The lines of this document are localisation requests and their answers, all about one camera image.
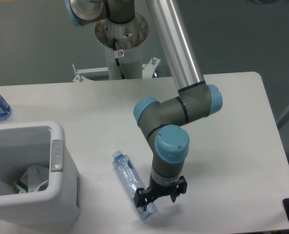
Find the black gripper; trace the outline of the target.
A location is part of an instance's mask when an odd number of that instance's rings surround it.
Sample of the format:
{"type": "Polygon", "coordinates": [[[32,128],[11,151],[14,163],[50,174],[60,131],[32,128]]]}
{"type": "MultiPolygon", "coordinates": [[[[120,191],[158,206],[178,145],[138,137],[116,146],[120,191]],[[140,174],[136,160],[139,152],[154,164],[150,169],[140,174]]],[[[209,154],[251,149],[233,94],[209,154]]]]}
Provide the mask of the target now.
{"type": "Polygon", "coordinates": [[[162,196],[170,196],[173,203],[176,198],[187,191],[187,181],[182,175],[178,181],[172,181],[169,186],[158,184],[150,177],[148,189],[137,188],[134,195],[134,202],[137,208],[141,208],[143,212],[147,210],[147,206],[162,196]]]}

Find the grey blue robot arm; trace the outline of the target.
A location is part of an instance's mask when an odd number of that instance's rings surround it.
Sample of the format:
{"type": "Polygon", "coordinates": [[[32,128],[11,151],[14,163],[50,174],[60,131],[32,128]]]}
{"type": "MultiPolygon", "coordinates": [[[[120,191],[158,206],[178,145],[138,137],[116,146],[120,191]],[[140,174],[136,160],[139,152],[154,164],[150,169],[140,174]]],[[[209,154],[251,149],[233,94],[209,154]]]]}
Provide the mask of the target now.
{"type": "MultiPolygon", "coordinates": [[[[132,0],[68,0],[65,3],[74,25],[95,23],[95,34],[104,46],[110,79],[142,77],[140,47],[147,39],[146,19],[135,11],[132,0]]],[[[169,196],[175,201],[187,190],[181,175],[190,139],[182,126],[218,112],[222,95],[208,85],[190,49],[175,0],[147,1],[161,39],[178,96],[160,102],[139,101],[133,110],[138,127],[153,152],[150,182],[135,191],[136,207],[145,211],[150,203],[169,196]]]]}

